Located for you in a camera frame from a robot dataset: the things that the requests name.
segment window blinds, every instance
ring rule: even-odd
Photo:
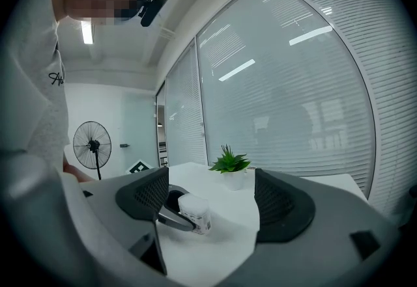
[[[369,202],[387,217],[405,209],[417,182],[417,52],[399,0],[310,0],[345,35],[375,95],[381,155]]]
[[[197,37],[208,161],[229,144],[252,165],[350,174],[369,191],[369,98],[332,27],[301,0],[236,0]]]
[[[195,162],[207,164],[199,74],[194,43],[168,73],[165,125],[170,166]]]

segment green succulent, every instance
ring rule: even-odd
[[[245,169],[250,161],[244,159],[244,155],[234,156],[229,146],[222,146],[223,154],[222,157],[217,159],[217,162],[214,162],[213,168],[210,170],[224,172],[235,172]]]

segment ceiling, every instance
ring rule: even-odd
[[[83,67],[94,77],[93,70],[102,71],[124,70],[128,62],[128,70],[146,72],[150,75],[156,71],[156,65],[170,38],[175,37],[175,29],[179,22],[193,5],[195,0],[169,0],[161,10],[160,15],[152,25],[144,28],[140,19],[132,19],[123,25],[96,26],[94,28],[94,44],[83,42],[80,22],[70,18],[62,20],[58,28],[59,49],[68,74],[68,82],[89,80],[83,76]],[[135,84],[126,80],[126,84],[119,76],[115,82],[107,77],[106,84],[126,85],[127,87],[153,89],[154,83],[148,80],[146,84]]]

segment standing fan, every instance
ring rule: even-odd
[[[97,122],[85,122],[76,130],[72,141],[78,161],[88,169],[97,169],[101,180],[100,168],[110,158],[111,140],[103,125]]]

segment white table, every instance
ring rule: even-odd
[[[348,174],[307,179],[344,189],[366,201]],[[245,174],[244,188],[239,191],[228,190],[219,172],[195,163],[170,167],[169,182],[208,200],[212,229],[204,236],[157,223],[167,276],[185,286],[214,286],[254,250],[259,230],[259,211],[253,197],[255,172]]]

